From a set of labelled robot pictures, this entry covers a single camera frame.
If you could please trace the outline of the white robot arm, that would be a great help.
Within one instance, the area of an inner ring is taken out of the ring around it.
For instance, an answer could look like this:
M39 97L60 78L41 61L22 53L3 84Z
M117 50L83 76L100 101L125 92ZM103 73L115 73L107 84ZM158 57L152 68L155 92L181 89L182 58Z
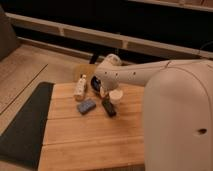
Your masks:
M146 171L213 171L213 59L123 66L109 55L95 75L106 90L144 88Z

